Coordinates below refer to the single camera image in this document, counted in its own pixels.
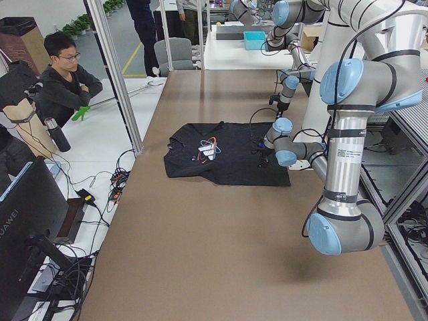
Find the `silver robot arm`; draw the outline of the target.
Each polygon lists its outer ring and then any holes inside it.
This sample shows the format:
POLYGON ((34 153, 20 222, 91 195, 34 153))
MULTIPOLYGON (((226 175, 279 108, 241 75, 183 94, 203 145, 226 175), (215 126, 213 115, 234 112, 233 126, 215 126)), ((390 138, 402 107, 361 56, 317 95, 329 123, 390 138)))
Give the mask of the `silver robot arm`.
POLYGON ((296 23, 315 23, 324 13, 325 8, 310 1, 278 1, 272 11, 273 29, 269 31, 259 50, 289 51, 293 59, 290 69, 277 71, 277 83, 282 85, 282 91, 272 94, 269 104, 276 104, 276 118, 283 116, 289 108, 294 93, 299 85, 310 94, 312 82, 316 73, 301 47, 300 38, 292 33, 296 23))
POLYGON ((375 206, 359 193, 368 117, 420 103, 419 48, 427 8, 411 1, 278 1, 268 43, 297 22, 325 17, 325 36, 304 122, 326 129, 327 142, 294 142, 292 123, 279 118, 264 144, 287 167, 307 160, 324 182, 304 231, 324 255, 366 251, 383 239, 375 206))

